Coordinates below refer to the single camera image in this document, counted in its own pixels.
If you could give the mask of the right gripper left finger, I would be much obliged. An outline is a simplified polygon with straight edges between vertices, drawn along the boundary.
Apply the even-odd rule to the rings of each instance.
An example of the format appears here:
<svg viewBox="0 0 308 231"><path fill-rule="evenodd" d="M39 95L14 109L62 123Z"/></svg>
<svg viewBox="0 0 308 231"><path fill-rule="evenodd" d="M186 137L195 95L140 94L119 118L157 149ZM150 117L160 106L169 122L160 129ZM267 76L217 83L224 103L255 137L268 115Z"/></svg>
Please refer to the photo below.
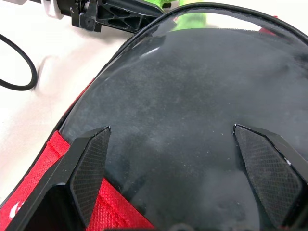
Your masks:
<svg viewBox="0 0 308 231"><path fill-rule="evenodd" d="M77 137L5 231L85 231L103 180L110 134L110 127L102 127Z"/></svg>

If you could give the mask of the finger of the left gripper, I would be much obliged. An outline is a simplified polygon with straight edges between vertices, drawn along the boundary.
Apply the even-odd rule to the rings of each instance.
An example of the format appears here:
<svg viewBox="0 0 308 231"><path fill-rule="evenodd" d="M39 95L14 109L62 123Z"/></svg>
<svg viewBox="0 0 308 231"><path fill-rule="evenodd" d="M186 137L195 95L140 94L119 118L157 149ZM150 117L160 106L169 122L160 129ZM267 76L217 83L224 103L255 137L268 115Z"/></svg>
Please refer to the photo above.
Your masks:
<svg viewBox="0 0 308 231"><path fill-rule="evenodd" d="M137 33L163 14L144 0L98 0L96 22L129 33Z"/></svg>

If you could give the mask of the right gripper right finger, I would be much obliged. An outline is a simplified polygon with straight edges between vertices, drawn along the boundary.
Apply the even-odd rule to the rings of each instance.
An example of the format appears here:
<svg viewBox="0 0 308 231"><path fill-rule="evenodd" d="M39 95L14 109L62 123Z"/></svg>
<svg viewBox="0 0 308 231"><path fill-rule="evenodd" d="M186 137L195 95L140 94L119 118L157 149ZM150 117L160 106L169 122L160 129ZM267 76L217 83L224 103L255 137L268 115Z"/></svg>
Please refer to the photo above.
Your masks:
<svg viewBox="0 0 308 231"><path fill-rule="evenodd" d="M308 161L282 136L235 124L250 183L276 228L308 228Z"/></svg>

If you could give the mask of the black and red zippered pouch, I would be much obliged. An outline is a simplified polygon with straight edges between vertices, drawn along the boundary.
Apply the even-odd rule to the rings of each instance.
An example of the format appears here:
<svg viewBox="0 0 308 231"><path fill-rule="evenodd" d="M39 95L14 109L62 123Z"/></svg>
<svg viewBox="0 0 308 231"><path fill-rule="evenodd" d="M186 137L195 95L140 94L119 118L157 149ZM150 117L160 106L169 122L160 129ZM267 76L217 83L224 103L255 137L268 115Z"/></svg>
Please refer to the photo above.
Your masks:
<svg viewBox="0 0 308 231"><path fill-rule="evenodd" d="M28 196L42 179L43 175L69 150L74 140L72 142L68 142L61 135L61 127L78 100L88 90L96 78L98 78L110 65L112 65L115 60L119 58L121 54L129 47L138 44L143 38L146 38L154 33L173 31L176 26L177 18L188 13L206 13L207 26L205 28L259 32L286 39L288 42L301 43L308 46L308 35L305 35L297 28L276 17L243 7L221 3L200 2L183 5L181 7L178 6L169 12L164 12L160 17L143 27L137 33L132 33L132 37L118 49L111 60L101 69L94 80L84 89L84 91L78 96L75 102L69 107L57 123L26 175L0 206L0 231L6 230ZM236 139L235 143L241 162L244 165ZM245 165L244 172L255 198L259 201L261 208L264 210L252 184L249 181ZM197 229L186 223L176 223L168 229L162 230L153 225L143 213L134 207L133 204L107 180L104 169L101 187L89 225L86 227L85 231L308 231L308 228L276 228L273 226L265 210L264 213L268 219L269 226L258 230L247 228L231 228L229 230L216 228Z"/></svg>

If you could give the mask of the black table tennis paddle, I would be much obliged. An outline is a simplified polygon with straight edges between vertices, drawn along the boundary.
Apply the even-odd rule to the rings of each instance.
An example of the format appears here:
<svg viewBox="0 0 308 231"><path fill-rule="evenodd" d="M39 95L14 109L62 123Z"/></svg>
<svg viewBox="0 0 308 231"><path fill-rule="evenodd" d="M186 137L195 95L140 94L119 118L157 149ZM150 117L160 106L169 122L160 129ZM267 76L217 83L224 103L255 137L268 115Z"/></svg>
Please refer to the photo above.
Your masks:
<svg viewBox="0 0 308 231"><path fill-rule="evenodd" d="M308 46L243 30L154 33L96 78L61 135L110 126L105 177L162 230L258 230L269 222L234 124L279 134L308 159Z"/></svg>

